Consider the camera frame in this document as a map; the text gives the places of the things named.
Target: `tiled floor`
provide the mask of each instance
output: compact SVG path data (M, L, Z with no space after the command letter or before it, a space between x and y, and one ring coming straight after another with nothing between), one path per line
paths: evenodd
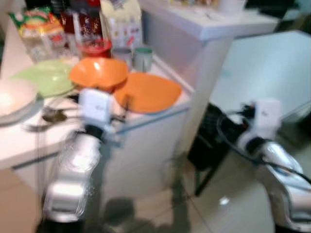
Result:
M311 143L297 149L282 138L279 141L311 176ZM264 187L251 166L233 153L199 198L193 191L194 173L188 164L183 184L134 201L130 214L124 214L113 229L117 233L274 233Z

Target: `white countertop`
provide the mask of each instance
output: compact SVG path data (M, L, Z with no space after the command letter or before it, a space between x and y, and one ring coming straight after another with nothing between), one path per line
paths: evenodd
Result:
M0 78L7 79L16 72L19 72L31 66L32 64L33 63L30 57L26 54L25 47L17 33L15 26L13 25L12 21L9 21ZM182 79L180 79L157 57L155 57L155 62L153 64L151 73L167 79L175 80L177 82L181 81L181 83L183 83ZM191 88L186 90L186 84L184 87L185 89L183 93L172 108L157 114L149 115L129 113L126 128L122 127L122 130L128 130L139 125L170 116L180 111L187 110L190 104ZM52 101L52 99L45 100L45 104L47 104L49 101ZM40 108L40 104L42 106L43 103L37 103L38 109ZM59 105L59 107L73 106L77 105L72 103L70 100L65 100ZM116 114L120 113L120 106L117 103L115 103L114 106L114 112ZM68 112L69 116L76 116L78 114L78 111ZM40 116L40 111L33 111L30 113L30 118L26 120L26 122L37 124ZM80 124L81 122L79 120L72 119L68 120L66 123L50 128L45 133L45 146L43 147L42 144L40 144L40 146L42 146L41 149L45 151L46 155L59 151L61 142L65 139L65 136L70 131L78 129ZM24 131L21 128L21 122L10 126L0 127L0 169L15 166L35 159L36 145L36 134Z
M244 11L240 17L225 18L205 7L181 7L167 0L138 0L141 8L198 40L237 37L273 31L278 19Z
M311 36L286 32L235 40L211 102L224 111L276 98L286 116L311 101Z

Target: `orange plate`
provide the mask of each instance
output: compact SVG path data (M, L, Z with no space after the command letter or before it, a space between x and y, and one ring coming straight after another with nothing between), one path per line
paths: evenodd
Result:
M114 97L125 107L130 98L129 109L138 113L156 113L170 108L181 94L180 85L156 75L132 73L125 85L116 90Z
M125 62L109 58L84 58L72 68L69 78L82 87L108 90L124 82L128 75Z

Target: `cluttered counter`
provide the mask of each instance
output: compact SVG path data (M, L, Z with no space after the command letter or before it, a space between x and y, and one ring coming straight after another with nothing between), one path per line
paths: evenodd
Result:
M1 66L1 80L9 79L12 75L32 65L33 62L26 53L15 26L10 21ZM142 162L145 164L145 167L136 169L135 173L137 175L141 176L141 172L148 169L150 171L151 167L155 168L155 172L157 173L158 169L163 168L164 161L168 160L173 153L173 148L181 131L182 122L189 107L191 88L183 84L182 79L156 56L154 56L150 73L179 83L183 89L182 93L175 104L166 111L155 114L128 113L126 125L120 128L117 127L116 131L117 134L125 134L128 139L122 148L116 148L112 152L111 170L120 171L120 165L124 163L131 169L132 165L135 166L134 164L136 164L137 166ZM36 143L37 134L28 132L24 129L23 125L37 124L41 118L42 107L54 99L47 98L44 100L44 103L42 100L37 101L34 109L22 120L0 127L0 169L24 163L31 163L33 166L34 162L32 161L37 158L38 151ZM78 108L78 105L71 100L65 99L57 107ZM121 113L122 111L120 105L115 102L114 113ZM68 111L68 115L78 116L79 110ZM62 145L61 142L65 140L65 136L69 132L78 129L80 125L81 121L76 118L51 127L44 133L46 137L45 144L40 149L44 150L46 156L58 152ZM150 154L145 154L144 151L150 151ZM125 176L125 173L118 173L118 177ZM31 181L34 177L28 179L29 183L34 182ZM156 186L160 185L160 178L155 178L153 181ZM116 184L116 186L122 185L124 185L123 181L117 182Z

